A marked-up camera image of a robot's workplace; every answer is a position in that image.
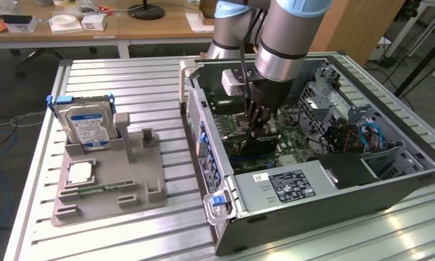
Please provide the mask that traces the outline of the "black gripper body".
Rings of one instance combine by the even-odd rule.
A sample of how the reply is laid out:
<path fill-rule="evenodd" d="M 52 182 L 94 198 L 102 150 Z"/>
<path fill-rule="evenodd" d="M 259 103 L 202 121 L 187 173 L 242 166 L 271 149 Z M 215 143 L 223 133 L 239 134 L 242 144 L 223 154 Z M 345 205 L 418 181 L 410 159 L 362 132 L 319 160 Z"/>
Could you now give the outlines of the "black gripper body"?
<path fill-rule="evenodd" d="M 274 82 L 264 78 L 251 82 L 248 111 L 254 113 L 258 108 L 266 108 L 271 114 L 275 114 L 289 98 L 294 83 L 294 79 Z"/>

